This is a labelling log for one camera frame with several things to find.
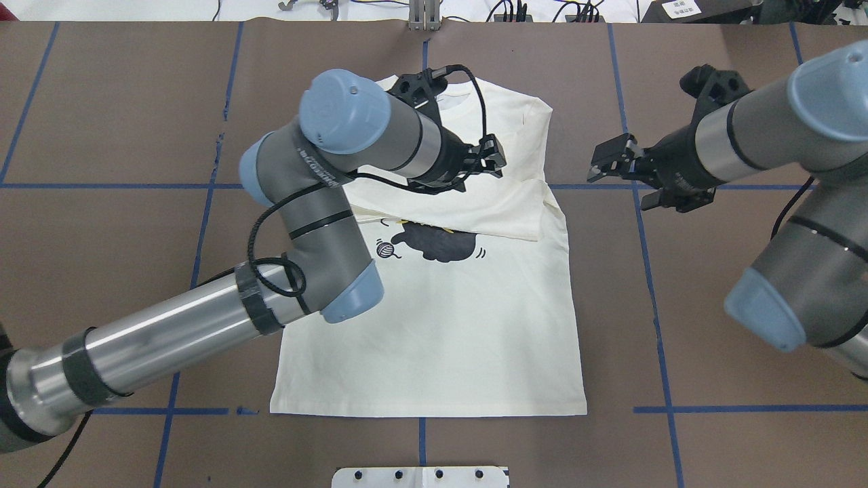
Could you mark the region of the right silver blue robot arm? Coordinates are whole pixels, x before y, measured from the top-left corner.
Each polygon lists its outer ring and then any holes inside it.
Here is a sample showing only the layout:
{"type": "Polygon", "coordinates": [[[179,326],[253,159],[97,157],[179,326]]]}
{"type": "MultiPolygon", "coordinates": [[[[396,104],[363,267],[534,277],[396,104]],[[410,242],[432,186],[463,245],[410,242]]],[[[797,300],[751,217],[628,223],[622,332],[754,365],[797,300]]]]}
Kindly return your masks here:
{"type": "Polygon", "coordinates": [[[683,75],[691,120],[642,147],[625,133],[599,143],[588,182],[614,177],[651,189],[642,210],[688,213],[719,188],[782,167],[811,183],[773,225],[734,285],[726,313],[782,352],[811,346],[858,381],[867,375],[867,43],[853,41],[750,89],[708,64],[683,75]]]}

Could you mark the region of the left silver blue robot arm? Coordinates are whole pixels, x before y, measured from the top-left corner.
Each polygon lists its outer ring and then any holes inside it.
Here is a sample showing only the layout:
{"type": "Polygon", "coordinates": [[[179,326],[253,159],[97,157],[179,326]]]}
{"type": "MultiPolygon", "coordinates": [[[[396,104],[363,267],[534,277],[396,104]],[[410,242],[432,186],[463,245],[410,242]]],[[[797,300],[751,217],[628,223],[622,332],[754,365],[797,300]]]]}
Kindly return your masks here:
{"type": "Polygon", "coordinates": [[[90,327],[43,351],[2,339],[2,452],[50,441],[81,414],[312,313],[338,323],[374,308],[384,287],[344,192],[370,166],[404,191],[462,191],[502,176],[496,136],[477,144],[443,126],[437,96],[461,64],[400,75],[393,87],[345,69],[313,80],[298,114],[239,162],[245,191],[266,207],[244,262],[186,293],[90,327]]]}

